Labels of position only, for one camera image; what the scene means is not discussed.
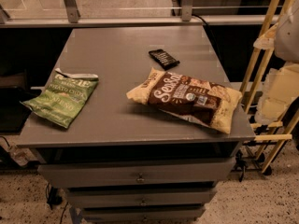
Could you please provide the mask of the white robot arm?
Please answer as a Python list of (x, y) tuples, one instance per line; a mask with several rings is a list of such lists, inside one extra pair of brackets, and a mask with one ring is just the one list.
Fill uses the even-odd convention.
[(255, 48), (273, 49), (284, 65), (271, 68), (263, 83), (255, 120), (268, 125), (289, 108), (299, 96), (299, 0), (282, 18), (254, 42)]

